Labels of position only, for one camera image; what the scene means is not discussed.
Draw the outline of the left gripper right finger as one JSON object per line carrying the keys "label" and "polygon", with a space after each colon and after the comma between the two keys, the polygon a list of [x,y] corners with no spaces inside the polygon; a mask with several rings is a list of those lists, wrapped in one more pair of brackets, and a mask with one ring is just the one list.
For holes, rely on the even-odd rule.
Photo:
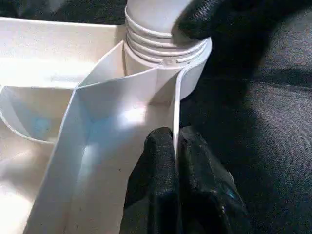
{"label": "left gripper right finger", "polygon": [[249,234],[251,223],[232,174],[202,135],[182,128],[178,139],[181,219],[185,234]]}

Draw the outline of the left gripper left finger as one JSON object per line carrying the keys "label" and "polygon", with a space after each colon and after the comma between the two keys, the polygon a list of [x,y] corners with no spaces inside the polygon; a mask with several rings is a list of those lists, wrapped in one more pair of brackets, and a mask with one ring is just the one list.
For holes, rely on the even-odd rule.
{"label": "left gripper left finger", "polygon": [[172,131],[151,131],[132,170],[120,225],[122,234],[177,234],[180,232],[179,181]]}

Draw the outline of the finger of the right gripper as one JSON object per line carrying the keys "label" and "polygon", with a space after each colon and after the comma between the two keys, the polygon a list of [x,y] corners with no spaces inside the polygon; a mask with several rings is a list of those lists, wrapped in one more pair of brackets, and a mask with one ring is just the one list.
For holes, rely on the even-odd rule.
{"label": "finger of the right gripper", "polygon": [[196,40],[254,38],[274,5],[274,0],[193,0],[174,22],[172,35]]}

